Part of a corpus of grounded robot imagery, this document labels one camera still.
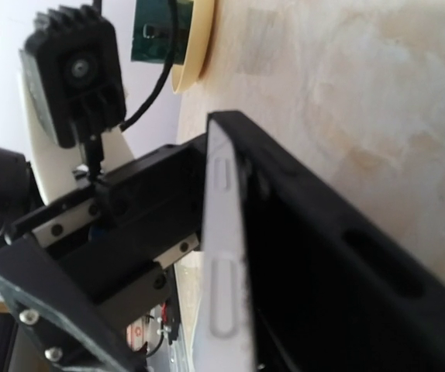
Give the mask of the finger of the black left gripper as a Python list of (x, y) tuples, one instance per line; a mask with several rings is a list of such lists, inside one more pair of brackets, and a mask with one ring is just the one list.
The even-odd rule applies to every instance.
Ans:
[(31, 236), (0, 249), (0, 295), (23, 331), (60, 371), (145, 371), (117, 322)]

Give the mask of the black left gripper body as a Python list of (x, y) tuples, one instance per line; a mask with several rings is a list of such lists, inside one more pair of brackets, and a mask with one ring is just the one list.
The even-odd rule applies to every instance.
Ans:
[(17, 219), (91, 299), (113, 298), (153, 262), (168, 268), (198, 245), (205, 143), (166, 145)]

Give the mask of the white phone black screen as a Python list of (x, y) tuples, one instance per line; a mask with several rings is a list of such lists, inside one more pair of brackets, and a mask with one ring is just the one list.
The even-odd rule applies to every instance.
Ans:
[(236, 151), (208, 121), (202, 218), (201, 299), (193, 341), (197, 371), (255, 371), (252, 296)]

